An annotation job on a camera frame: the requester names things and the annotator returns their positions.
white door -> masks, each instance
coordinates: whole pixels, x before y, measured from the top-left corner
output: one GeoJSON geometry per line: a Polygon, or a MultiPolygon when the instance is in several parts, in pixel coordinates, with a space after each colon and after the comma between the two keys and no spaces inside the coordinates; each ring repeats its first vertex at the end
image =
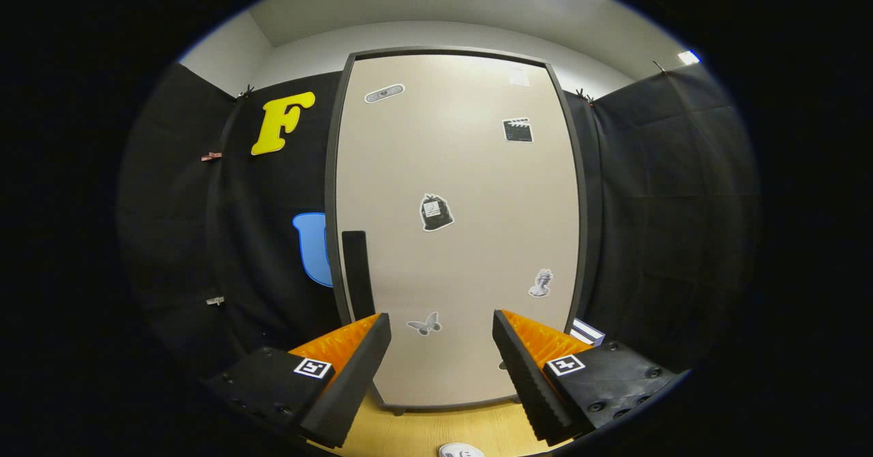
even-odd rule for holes
{"type": "Polygon", "coordinates": [[[454,54],[362,59],[340,121],[337,234],[367,234],[375,311],[391,317],[379,395],[397,407],[512,397],[493,310],[563,331],[576,283],[576,166],[548,71],[454,54]],[[386,87],[399,88],[368,100],[386,87]]]}

gray door frame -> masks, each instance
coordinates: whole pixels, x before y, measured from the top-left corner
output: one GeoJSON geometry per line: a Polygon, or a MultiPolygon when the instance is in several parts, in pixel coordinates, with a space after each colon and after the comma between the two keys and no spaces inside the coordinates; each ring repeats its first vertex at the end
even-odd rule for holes
{"type": "MultiPolygon", "coordinates": [[[[585,190],[585,171],[582,167],[582,153],[580,149],[579,136],[576,133],[576,124],[573,121],[573,115],[570,114],[570,108],[567,105],[561,85],[558,83],[558,78],[554,74],[551,63],[545,60],[528,57],[515,53],[501,52],[501,50],[484,50],[464,47],[451,46],[407,46],[398,48],[383,48],[377,50],[365,50],[364,52],[351,53],[346,60],[345,68],[342,71],[340,78],[340,86],[337,88],[336,100],[334,100],[334,111],[331,114],[330,131],[327,137],[327,165],[325,165],[325,235],[327,236],[327,258],[330,263],[331,279],[334,283],[334,298],[336,298],[337,309],[339,310],[340,320],[343,325],[349,324],[352,321],[352,313],[349,312],[349,298],[347,298],[346,286],[342,277],[342,267],[340,261],[340,240],[339,231],[336,223],[336,165],[337,152],[340,145],[340,124],[342,118],[342,109],[346,99],[346,90],[349,87],[349,78],[352,74],[352,67],[355,62],[362,59],[387,58],[393,56],[406,55],[423,55],[423,54],[448,54],[456,56],[475,56],[491,59],[504,59],[518,63],[526,63],[527,65],[540,66],[545,68],[551,78],[552,86],[561,103],[561,109],[564,112],[564,119],[567,122],[567,131],[570,135],[570,145],[573,151],[574,166],[576,166],[576,184],[579,196],[579,254],[576,264],[576,280],[573,287],[573,301],[570,304],[570,312],[567,315],[567,323],[564,327],[565,333],[570,333],[573,327],[573,320],[577,317],[577,309],[579,305],[587,305],[587,299],[582,296],[582,281],[585,273],[585,259],[587,253],[587,208],[586,208],[586,190],[585,190]]],[[[386,407],[383,399],[379,396],[375,385],[371,386],[373,394],[380,405],[386,407]]],[[[473,405],[488,404],[492,401],[483,401],[473,403],[473,405]]],[[[452,407],[458,407],[458,404],[453,404],[452,407]]],[[[428,409],[436,407],[393,407],[395,410],[405,409],[428,409]]]]}

white wall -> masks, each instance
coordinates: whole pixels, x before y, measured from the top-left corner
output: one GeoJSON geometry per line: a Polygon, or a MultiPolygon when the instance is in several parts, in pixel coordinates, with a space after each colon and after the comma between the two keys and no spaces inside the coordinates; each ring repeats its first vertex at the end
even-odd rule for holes
{"type": "Polygon", "coordinates": [[[273,47],[248,10],[212,31],[179,60],[197,75],[236,96],[273,47]]]}
{"type": "Polygon", "coordinates": [[[399,46],[463,46],[540,58],[552,64],[564,90],[583,88],[595,98],[633,82],[604,63],[532,35],[457,22],[405,21],[356,25],[275,47],[256,71],[252,84],[264,88],[337,72],[343,69],[349,53],[399,46]]]}

yellow letter f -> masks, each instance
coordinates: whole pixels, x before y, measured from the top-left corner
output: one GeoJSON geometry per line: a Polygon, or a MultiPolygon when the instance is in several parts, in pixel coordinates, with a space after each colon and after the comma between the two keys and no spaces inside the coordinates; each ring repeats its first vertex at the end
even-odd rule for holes
{"type": "Polygon", "coordinates": [[[312,108],[312,104],[315,104],[315,94],[311,91],[266,103],[264,105],[266,115],[264,115],[264,122],[261,124],[261,134],[258,137],[258,142],[252,146],[252,155],[258,156],[260,153],[281,150],[284,147],[284,140],[280,138],[282,127],[286,133],[294,131],[297,122],[300,121],[300,106],[308,109],[312,108]],[[292,106],[292,108],[286,114],[288,106],[292,106]]]}

ceiling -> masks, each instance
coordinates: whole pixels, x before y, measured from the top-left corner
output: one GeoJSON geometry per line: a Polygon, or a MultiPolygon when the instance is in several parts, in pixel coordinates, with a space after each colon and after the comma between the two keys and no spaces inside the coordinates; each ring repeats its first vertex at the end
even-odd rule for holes
{"type": "Polygon", "coordinates": [[[633,78],[683,65],[686,47],[617,0],[262,0],[250,9],[272,43],[353,25],[439,20],[535,35],[633,78]]]}

